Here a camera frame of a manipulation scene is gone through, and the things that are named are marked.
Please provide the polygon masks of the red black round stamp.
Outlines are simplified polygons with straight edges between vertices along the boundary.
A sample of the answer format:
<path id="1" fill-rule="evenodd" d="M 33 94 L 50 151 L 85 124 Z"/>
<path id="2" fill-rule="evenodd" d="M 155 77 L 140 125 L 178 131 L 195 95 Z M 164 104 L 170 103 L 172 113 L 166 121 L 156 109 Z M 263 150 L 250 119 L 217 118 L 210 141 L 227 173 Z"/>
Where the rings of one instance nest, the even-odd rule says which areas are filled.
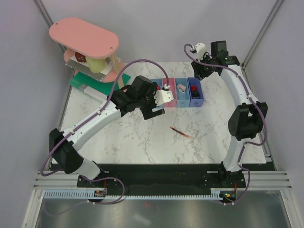
<path id="1" fill-rule="evenodd" d="M 198 92 L 198 89 L 197 89 L 197 87 L 196 87 L 195 85 L 192 85 L 192 86 L 190 87 L 190 89 L 191 89 L 191 93 L 193 93 L 193 92 Z"/>

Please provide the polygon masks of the purple drawer bin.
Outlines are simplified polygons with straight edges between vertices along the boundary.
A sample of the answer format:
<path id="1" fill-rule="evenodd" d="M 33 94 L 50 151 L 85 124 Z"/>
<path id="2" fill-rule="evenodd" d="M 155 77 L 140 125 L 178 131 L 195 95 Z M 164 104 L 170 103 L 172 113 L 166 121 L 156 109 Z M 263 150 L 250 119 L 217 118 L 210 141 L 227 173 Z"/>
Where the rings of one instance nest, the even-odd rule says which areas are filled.
<path id="1" fill-rule="evenodd" d="M 189 107 L 202 107 L 205 98 L 204 98 L 201 82 L 194 77 L 188 77 L 187 81 L 188 81 L 189 93 L 190 93 Z"/>

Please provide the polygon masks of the pink eraser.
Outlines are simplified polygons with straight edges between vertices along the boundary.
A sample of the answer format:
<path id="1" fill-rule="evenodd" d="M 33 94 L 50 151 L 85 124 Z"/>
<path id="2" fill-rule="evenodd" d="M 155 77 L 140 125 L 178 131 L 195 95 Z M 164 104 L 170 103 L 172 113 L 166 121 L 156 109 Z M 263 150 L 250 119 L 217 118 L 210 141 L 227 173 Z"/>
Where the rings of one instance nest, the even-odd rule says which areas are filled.
<path id="1" fill-rule="evenodd" d="M 177 88 L 181 93 L 185 93 L 187 90 L 186 86 L 183 84 L 177 84 Z"/>

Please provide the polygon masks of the light blue drawer bin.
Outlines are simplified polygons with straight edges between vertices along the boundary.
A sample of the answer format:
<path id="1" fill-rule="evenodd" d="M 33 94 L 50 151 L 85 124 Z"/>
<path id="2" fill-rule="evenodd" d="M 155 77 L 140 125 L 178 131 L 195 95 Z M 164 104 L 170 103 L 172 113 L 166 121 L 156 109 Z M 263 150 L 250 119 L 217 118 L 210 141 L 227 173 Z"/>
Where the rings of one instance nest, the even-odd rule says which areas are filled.
<path id="1" fill-rule="evenodd" d="M 157 86 L 160 87 L 160 89 L 163 89 L 163 85 L 162 85 L 162 78 L 155 78 L 155 79 L 151 79 L 152 82 L 155 82 L 157 84 Z"/>

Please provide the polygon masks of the pink drawer bin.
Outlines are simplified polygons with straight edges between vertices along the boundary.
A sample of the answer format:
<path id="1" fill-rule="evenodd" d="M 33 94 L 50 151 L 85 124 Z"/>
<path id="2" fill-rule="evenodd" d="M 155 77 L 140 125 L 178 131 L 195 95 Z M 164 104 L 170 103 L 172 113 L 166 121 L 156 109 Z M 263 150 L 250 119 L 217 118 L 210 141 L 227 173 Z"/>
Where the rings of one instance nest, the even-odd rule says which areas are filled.
<path id="1" fill-rule="evenodd" d="M 169 78 L 169 89 L 167 90 L 167 95 L 170 95 L 170 101 L 166 102 L 163 106 L 164 108 L 175 108 L 177 104 L 177 95 L 176 95 L 176 85 L 175 79 Z"/>

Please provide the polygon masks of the red pen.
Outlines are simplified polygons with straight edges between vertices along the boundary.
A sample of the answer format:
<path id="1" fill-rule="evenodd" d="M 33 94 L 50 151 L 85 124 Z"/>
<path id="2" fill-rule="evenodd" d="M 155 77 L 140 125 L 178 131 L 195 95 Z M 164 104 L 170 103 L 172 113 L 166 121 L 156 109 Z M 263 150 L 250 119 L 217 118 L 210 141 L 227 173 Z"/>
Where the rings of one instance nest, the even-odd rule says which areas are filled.
<path id="1" fill-rule="evenodd" d="M 186 138 L 190 138 L 189 135 L 187 135 L 187 134 L 185 134 L 185 133 L 183 133 L 183 132 L 181 132 L 181 131 L 179 131 L 179 130 L 173 128 L 173 127 L 170 127 L 170 129 L 172 129 L 173 131 L 177 132 L 177 133 L 180 134 L 180 135 L 183 135 L 183 136 L 186 137 Z"/>

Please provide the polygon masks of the blue pencil sharpener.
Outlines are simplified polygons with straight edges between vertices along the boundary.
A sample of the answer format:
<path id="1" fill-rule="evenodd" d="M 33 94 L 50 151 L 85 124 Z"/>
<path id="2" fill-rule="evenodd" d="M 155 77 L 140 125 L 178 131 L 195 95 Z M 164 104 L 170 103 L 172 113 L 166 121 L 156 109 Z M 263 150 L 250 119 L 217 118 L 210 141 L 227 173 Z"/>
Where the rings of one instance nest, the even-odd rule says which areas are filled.
<path id="1" fill-rule="evenodd" d="M 198 92 L 193 92 L 192 93 L 192 98 L 193 99 L 200 99 L 200 94 Z"/>

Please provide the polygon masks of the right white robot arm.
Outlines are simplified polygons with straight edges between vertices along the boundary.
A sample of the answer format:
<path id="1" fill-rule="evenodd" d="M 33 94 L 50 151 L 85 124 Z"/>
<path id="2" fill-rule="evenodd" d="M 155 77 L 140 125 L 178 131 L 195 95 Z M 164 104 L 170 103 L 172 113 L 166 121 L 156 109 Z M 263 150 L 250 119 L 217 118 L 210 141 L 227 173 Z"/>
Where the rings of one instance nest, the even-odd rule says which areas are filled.
<path id="1" fill-rule="evenodd" d="M 217 176 L 218 183 L 223 187 L 228 187 L 235 181 L 232 172 L 242 169 L 242 156 L 246 145 L 264 144 L 264 141 L 257 143 L 253 139 L 262 130 L 267 129 L 268 105 L 260 102 L 250 90 L 242 74 L 238 58 L 228 53 L 225 41 L 212 42 L 210 52 L 203 43 L 191 46 L 190 51 L 196 54 L 196 58 L 191 63 L 195 78 L 203 80 L 212 73 L 218 73 L 235 104 L 235 110 L 228 120 L 231 141 L 222 162 L 226 171 L 220 172 Z"/>

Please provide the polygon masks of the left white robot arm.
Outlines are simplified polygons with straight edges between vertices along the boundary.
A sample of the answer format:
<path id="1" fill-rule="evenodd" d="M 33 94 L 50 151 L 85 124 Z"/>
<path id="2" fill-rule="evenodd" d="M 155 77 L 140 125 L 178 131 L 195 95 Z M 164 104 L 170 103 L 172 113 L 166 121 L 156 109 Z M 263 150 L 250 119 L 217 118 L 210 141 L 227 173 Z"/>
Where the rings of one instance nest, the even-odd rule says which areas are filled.
<path id="1" fill-rule="evenodd" d="M 49 134 L 50 155 L 66 174 L 77 173 L 87 177 L 94 187 L 104 182 L 98 165 L 79 154 L 79 150 L 96 133 L 127 113 L 140 109 L 145 120 L 164 114 L 154 108 L 170 102 L 171 91 L 160 89 L 156 82 L 137 76 L 130 85 L 113 91 L 102 106 L 82 121 L 64 131 L 57 128 Z"/>

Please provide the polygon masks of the cream yellow cylinder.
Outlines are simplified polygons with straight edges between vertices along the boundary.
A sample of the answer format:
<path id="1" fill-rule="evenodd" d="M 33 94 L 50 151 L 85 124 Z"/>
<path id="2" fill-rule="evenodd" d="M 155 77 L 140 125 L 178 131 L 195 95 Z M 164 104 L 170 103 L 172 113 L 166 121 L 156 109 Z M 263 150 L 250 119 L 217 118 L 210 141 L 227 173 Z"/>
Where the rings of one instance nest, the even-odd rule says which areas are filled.
<path id="1" fill-rule="evenodd" d="M 106 67 L 105 59 L 92 59 L 87 57 L 86 60 L 90 71 L 93 73 L 100 73 Z"/>

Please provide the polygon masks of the white silver box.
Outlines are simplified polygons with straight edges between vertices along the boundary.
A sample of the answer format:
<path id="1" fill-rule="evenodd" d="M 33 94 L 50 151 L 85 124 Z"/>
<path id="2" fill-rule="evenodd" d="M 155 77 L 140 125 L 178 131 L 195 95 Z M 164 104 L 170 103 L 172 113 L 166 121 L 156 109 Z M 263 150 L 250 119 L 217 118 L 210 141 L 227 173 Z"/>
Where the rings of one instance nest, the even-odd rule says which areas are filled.
<path id="1" fill-rule="evenodd" d="M 109 57 L 105 62 L 105 68 L 101 72 L 92 72 L 87 63 L 77 62 L 74 56 L 66 62 L 66 65 L 100 82 L 112 82 L 115 80 L 118 74 L 114 70 L 112 61 Z"/>

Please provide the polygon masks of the dark red card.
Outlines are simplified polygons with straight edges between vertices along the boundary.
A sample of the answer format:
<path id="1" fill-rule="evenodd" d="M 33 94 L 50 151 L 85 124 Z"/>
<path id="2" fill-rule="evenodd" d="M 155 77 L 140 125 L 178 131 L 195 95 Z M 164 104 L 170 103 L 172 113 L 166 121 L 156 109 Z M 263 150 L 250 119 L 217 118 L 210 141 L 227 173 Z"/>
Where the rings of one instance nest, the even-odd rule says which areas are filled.
<path id="1" fill-rule="evenodd" d="M 77 62 L 80 62 L 80 63 L 87 62 L 86 57 L 78 52 L 75 52 L 75 58 L 76 58 Z"/>

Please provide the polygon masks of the pink tiered shelf stand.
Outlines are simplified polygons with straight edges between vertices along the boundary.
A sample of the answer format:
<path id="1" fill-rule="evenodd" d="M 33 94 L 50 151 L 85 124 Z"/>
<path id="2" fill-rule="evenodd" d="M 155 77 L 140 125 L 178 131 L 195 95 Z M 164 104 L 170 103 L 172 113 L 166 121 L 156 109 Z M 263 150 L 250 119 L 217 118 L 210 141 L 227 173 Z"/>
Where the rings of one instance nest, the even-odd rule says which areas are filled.
<path id="1" fill-rule="evenodd" d="M 50 27 L 49 35 L 66 48 L 65 62 L 78 52 L 92 59 L 107 61 L 109 57 L 117 73 L 124 66 L 116 54 L 119 47 L 118 36 L 102 27 L 79 18 L 63 18 Z"/>

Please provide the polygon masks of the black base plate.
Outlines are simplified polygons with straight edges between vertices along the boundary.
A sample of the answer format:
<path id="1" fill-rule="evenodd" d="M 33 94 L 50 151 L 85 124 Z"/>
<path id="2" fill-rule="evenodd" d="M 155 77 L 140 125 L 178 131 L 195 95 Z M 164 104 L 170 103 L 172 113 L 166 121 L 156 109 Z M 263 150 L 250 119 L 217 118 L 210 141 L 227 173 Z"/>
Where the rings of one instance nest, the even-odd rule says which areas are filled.
<path id="1" fill-rule="evenodd" d="M 246 186 L 242 171 L 228 172 L 221 164 L 100 164 L 101 181 L 79 177 L 77 186 L 105 187 L 114 194 L 208 194 L 211 189 Z"/>

